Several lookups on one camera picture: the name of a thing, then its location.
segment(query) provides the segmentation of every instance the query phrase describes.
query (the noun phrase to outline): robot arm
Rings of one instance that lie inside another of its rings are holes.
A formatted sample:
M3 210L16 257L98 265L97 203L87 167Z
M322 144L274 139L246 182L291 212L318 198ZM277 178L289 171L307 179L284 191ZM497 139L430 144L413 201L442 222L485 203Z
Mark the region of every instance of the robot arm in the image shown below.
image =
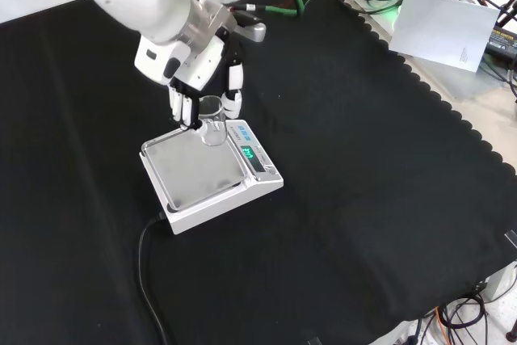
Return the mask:
M175 120L186 127L195 124L195 95L216 71L225 47L218 35L240 28L221 3L237 0L94 1L124 26L141 33L135 66L146 77L170 87ZM258 29L265 34L265 27ZM240 71L235 73L239 77L231 79L240 78ZM233 102L228 103L230 111L236 109Z

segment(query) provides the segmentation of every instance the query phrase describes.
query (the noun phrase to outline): floor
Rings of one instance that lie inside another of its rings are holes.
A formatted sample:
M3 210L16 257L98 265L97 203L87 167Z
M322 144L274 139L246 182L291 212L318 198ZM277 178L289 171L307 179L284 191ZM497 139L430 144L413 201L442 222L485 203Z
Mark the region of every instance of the floor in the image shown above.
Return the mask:
M497 4L503 4L507 0L493 0ZM517 32L517 23L509 23L507 25L507 29ZM507 290L515 277L509 277L506 281L501 284L501 290ZM508 294L506 294L503 298L498 301L495 301L492 304L488 304L486 306L486 310L489 314L488 316L488 344L490 345L507 345L508 342L505 338L505 334L507 331L511 329L515 320L517 319L517 286L514 287ZM461 311L461 318L464 322L470 320L477 316L478 307L477 306L464 306ZM422 333L423 328L427 324L428 320L424 320L422 325L422 330L419 338L420 343L422 341ZM414 333L416 329L416 322L413 322L409 329L403 334L399 343L402 343L408 335ZM475 338L477 343L483 344L485 342L485 324L484 320L469 328L470 333ZM461 340L465 343L465 345L474 343L474 341L469 337L465 330L458 330ZM426 338L423 340L424 344L445 344L445 340L441 334L440 328L436 324L436 320L430 326L429 331L427 332Z

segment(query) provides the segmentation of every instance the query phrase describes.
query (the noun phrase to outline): robot finger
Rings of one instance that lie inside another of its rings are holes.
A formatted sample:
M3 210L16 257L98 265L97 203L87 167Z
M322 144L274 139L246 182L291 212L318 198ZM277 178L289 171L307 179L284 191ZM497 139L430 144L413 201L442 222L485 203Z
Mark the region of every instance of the robot finger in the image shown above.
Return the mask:
M188 128L197 129L200 126L200 101L196 97L185 97L183 100L183 123Z
M183 109L182 109L182 120L183 124L185 124L186 127L190 127L192 124L192 99L190 97L185 96L183 99Z
M172 117L174 121L179 123L182 116L183 95L176 91L174 93L174 101L172 103Z

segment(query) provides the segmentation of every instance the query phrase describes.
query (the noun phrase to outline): white paper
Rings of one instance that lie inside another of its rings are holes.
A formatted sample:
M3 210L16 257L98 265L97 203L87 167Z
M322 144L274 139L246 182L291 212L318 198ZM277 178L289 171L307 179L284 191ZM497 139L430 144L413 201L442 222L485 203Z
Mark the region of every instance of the white paper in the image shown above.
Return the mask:
M475 72L498 16L457 0L404 0L389 48Z

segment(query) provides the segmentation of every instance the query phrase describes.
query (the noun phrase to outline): scale weighing pan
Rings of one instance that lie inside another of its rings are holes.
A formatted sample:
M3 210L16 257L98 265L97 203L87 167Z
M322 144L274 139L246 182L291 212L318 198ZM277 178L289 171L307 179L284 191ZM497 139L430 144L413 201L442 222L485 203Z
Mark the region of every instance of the scale weighing pan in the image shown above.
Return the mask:
M178 129L143 144L142 153L171 209L183 210L244 180L229 141L208 146L194 131Z

